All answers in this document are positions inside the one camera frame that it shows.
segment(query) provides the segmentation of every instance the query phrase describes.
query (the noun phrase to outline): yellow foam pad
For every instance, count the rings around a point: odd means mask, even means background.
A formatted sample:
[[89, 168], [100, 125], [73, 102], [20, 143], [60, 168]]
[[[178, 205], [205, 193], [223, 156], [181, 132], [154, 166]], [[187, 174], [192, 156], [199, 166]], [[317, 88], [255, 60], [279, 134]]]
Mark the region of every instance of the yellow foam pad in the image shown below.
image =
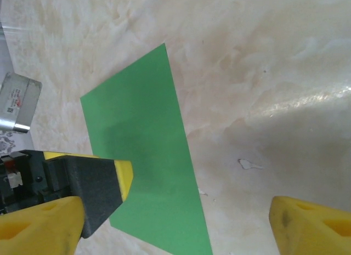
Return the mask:
[[0, 216], [0, 254], [74, 254], [84, 224], [70, 196]]
[[281, 255], [351, 254], [351, 213], [276, 196], [269, 221]]

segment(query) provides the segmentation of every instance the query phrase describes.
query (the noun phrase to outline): beige marble countertop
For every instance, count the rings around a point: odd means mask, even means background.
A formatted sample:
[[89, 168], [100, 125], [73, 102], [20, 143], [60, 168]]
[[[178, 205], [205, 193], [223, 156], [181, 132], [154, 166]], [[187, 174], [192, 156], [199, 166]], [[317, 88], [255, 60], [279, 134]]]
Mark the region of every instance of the beige marble countertop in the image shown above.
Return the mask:
[[[1, 21], [43, 83], [38, 150], [91, 154], [80, 97], [165, 42], [213, 253], [277, 254], [274, 195], [351, 211], [350, 3], [3, 0]], [[77, 254], [164, 252], [106, 222]]]

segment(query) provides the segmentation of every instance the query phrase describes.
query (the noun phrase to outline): green rectangular sheet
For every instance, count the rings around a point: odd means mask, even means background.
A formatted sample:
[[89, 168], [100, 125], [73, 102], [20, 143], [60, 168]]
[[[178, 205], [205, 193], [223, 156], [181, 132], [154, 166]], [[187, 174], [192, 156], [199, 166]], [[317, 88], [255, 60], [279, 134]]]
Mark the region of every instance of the green rectangular sheet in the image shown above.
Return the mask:
[[111, 225], [172, 254], [212, 254], [165, 45], [81, 98], [95, 155], [130, 160]]

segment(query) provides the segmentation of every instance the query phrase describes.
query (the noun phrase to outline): small debris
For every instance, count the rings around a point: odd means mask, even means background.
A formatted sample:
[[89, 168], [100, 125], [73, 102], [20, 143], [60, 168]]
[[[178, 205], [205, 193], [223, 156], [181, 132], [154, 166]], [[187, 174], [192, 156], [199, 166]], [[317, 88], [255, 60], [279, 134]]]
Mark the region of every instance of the small debris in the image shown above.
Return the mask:
[[248, 170], [250, 168], [263, 169], [262, 166], [255, 165], [254, 163], [251, 163], [245, 159], [239, 159], [238, 162], [241, 165], [241, 167], [245, 170]]
[[199, 190], [199, 194], [200, 195], [205, 195], [205, 196], [208, 196], [208, 194], [207, 193], [205, 193], [205, 192], [203, 192], [200, 188], [197, 188], [198, 190]]

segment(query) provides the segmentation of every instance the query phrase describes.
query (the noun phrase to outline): marble surface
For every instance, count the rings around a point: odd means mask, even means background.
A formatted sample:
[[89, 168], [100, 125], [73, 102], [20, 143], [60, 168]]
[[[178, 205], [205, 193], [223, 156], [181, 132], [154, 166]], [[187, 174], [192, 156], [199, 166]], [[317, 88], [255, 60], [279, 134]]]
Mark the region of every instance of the marble surface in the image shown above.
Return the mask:
[[[351, 0], [2, 0], [43, 83], [36, 149], [90, 154], [79, 98], [165, 42], [214, 254], [277, 254], [274, 195], [351, 211]], [[263, 169], [243, 169], [246, 159]], [[166, 254], [106, 222], [77, 254]]]

